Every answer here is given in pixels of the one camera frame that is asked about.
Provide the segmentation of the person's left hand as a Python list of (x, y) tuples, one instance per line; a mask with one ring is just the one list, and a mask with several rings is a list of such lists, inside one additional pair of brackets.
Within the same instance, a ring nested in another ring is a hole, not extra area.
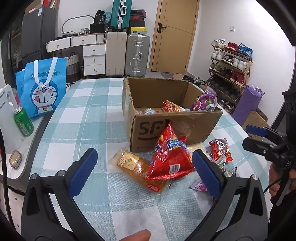
[(134, 233), (133, 235), (129, 235), (127, 237), (122, 238), (120, 241), (149, 241), (150, 237), (150, 231), (141, 230), (139, 232)]

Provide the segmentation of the person's right hand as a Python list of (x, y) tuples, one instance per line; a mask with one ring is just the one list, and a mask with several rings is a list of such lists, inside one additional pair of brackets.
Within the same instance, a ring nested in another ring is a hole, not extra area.
[[(274, 164), (272, 163), (269, 168), (269, 175), (268, 175), (269, 184), (272, 184), (273, 182), (275, 182), (279, 178), (280, 178), (280, 176), (279, 176), (278, 172), (275, 170)], [(293, 190), (295, 190), (295, 186), (296, 186), (296, 183), (295, 183), (296, 182), (296, 171), (295, 171), (295, 169), (290, 170), (289, 178), (292, 180), (292, 182), (291, 182), (290, 187), (287, 190), (286, 194), (289, 194), (290, 192), (293, 192)], [(276, 183), (269, 188), (269, 193), (271, 194), (271, 196), (275, 196), (279, 189), (280, 189), (280, 185), (279, 185), (279, 183)]]

